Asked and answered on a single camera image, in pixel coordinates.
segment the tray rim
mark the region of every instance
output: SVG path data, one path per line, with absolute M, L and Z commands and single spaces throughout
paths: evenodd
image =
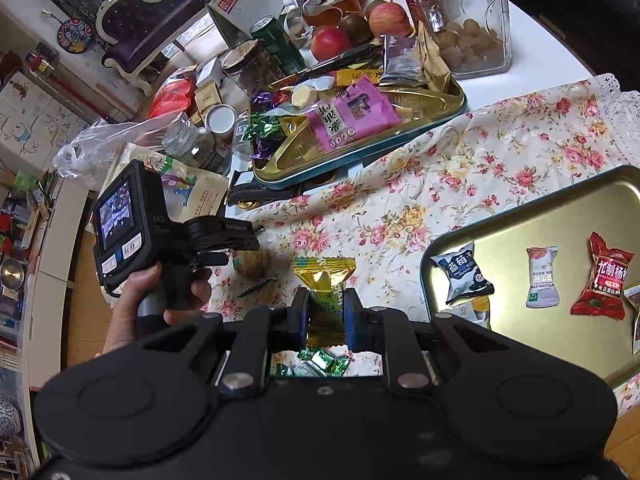
M 352 152 L 343 153 L 342 155 L 336 158 L 332 158 L 331 160 L 312 166 L 311 168 L 307 168 L 306 170 L 293 173 L 289 176 L 285 176 L 279 180 L 266 180 L 261 177 L 261 174 L 262 176 L 265 176 L 264 170 L 254 170 L 254 175 L 256 180 L 261 184 L 263 184 L 265 187 L 268 187 L 270 189 L 283 189 L 285 187 L 292 186 L 293 184 L 304 182 L 305 180 L 313 178 L 314 176 L 318 176 L 319 174 L 325 173 L 327 171 L 336 170 L 337 168 L 341 168 L 343 166 L 351 164 L 356 160 L 362 160 L 367 156 L 372 156 L 377 153 L 384 152 L 385 150 L 398 148 L 406 144 L 410 140 L 415 139 L 415 137 L 420 136 L 424 132 L 431 130 L 432 128 L 436 128 L 438 126 L 442 126 L 443 124 L 449 122 L 453 118 L 458 117 L 459 115 L 465 113 L 468 106 L 468 99 L 466 97 L 465 91 L 463 90 L 462 86 L 460 86 L 460 84 L 453 78 L 451 79 L 451 81 L 455 83 L 455 85 L 460 90 L 460 96 L 461 96 L 460 109 L 457 112 L 447 117 L 444 117 L 440 120 L 432 121 L 430 123 L 424 124 L 423 126 L 416 126 L 405 132 L 400 132 L 394 136 L 391 136 L 387 139 L 379 140 L 378 142 L 371 144 L 369 146 L 363 146 L 356 150 L 353 150 Z M 383 89 L 393 89 L 393 88 L 398 88 L 398 87 L 388 86 L 388 87 L 384 87 Z
M 471 224 L 465 225 L 464 227 L 461 227 L 460 229 L 456 229 L 455 231 L 448 231 L 446 233 L 441 234 L 440 236 L 437 236 L 436 238 L 434 238 L 431 243 L 427 246 L 427 248 L 425 249 L 424 253 L 422 254 L 422 257 L 420 258 L 420 287 L 422 288 L 422 297 L 424 298 L 424 304 L 425 307 L 427 309 L 427 318 L 428 321 L 426 321 L 426 323 L 431 323 L 431 309 L 429 306 L 429 300 L 427 299 L 427 290 L 425 288 L 424 285 L 424 272 L 423 269 L 425 268 L 425 266 L 432 266 L 429 258 L 430 258 L 430 254 L 429 254 L 429 249 L 431 249 L 432 246 L 434 246 L 436 244 L 436 242 L 439 242 L 440 240 L 442 240 L 443 238 L 446 237 L 450 237 L 453 236 L 454 234 L 459 234 L 460 231 L 465 230 L 467 228 L 471 228 L 473 226 L 477 226 L 478 224 L 481 224 L 483 222 L 488 222 L 489 220 L 494 220 L 495 218 L 501 217 L 501 216 L 506 216 L 509 213 L 513 213 L 514 211 L 517 210 L 522 210 L 523 208 L 533 208 L 537 203 L 539 203 L 540 201 L 546 201 L 549 199 L 549 197 L 559 194 L 559 193 L 569 193 L 570 190 L 574 189 L 577 186 L 582 186 L 583 184 L 587 183 L 587 182 L 594 182 L 597 180 L 603 180 L 605 177 L 610 176 L 611 173 L 624 173 L 625 171 L 631 171 L 633 173 L 637 173 L 638 174 L 638 180 L 640 180 L 640 168 L 638 168 L 637 166 L 634 166 L 633 164 L 621 164 L 620 166 L 616 166 L 615 168 L 611 168 L 610 170 L 607 171 L 603 171 L 602 173 L 599 173 L 597 175 L 594 175 L 592 177 L 586 178 L 585 180 L 581 180 L 580 182 L 574 182 L 573 184 L 569 184 L 568 186 L 565 187 L 561 187 L 561 189 L 556 189 L 555 191 L 548 193 L 546 195 L 543 196 L 539 196 L 538 198 L 535 198 L 533 200 L 529 200 L 528 202 L 521 204 L 517 207 L 513 207 L 511 209 L 507 209 L 506 211 L 501 211 L 499 213 L 496 213 L 494 215 L 488 216 L 487 218 L 482 218 L 480 220 L 476 220 L 475 222 L 471 222 Z M 635 377 L 636 375 L 638 375 L 640 373 L 640 370 L 637 371 L 634 375 L 632 375 L 630 378 Z M 621 383 L 616 384 L 614 388 L 617 388 L 619 386 L 621 386 L 622 384 L 626 384 L 626 382 L 630 379 L 626 379 L 624 381 L 622 381 Z

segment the gold tray with snacks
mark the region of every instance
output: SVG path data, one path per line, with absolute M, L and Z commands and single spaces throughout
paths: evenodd
M 494 332 L 579 365 L 613 388 L 640 372 L 632 353 L 636 311 L 623 298 L 622 321 L 606 316 L 572 316 L 590 276 L 589 236 L 596 231 L 608 248 L 636 256 L 624 288 L 640 282 L 640 169 L 620 166 L 440 236 L 422 258 L 421 279 L 430 316 L 447 308 L 449 280 L 431 256 L 475 242 L 474 259 L 494 284 L 490 325 Z M 559 246 L 553 279 L 560 304 L 527 308 L 528 247 Z M 453 305 L 466 300 L 457 300 Z
M 256 179 L 271 189 L 293 186 L 364 157 L 389 152 L 466 110 L 465 93 L 453 79 L 448 93 L 404 87 L 379 90 L 394 105 L 401 124 L 325 153 L 305 120 L 261 170 L 254 170 Z

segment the brown lidded jar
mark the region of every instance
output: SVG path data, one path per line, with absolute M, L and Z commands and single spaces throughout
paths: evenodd
M 258 40 L 245 41 L 229 52 L 222 60 L 222 72 L 249 97 L 284 77 Z

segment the human hand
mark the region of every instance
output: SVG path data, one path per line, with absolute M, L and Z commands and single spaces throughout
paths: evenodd
M 111 316 L 107 337 L 104 341 L 104 349 L 102 350 L 103 354 L 136 340 L 138 305 L 145 297 L 146 292 L 158 282 L 161 274 L 162 264 L 156 262 L 148 269 L 133 272 L 129 276 L 121 296 L 113 307 L 113 315 Z M 189 310 L 165 310 L 163 314 L 164 322 L 173 326 L 191 317 L 199 316 L 200 309 L 211 297 L 210 277 L 210 269 L 196 270 L 193 275 L 193 283 L 191 283 Z

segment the pink snack package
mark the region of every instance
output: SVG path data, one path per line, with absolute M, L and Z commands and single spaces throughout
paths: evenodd
M 347 87 L 340 97 L 306 114 L 306 118 L 326 152 L 400 123 L 389 99 L 366 76 Z

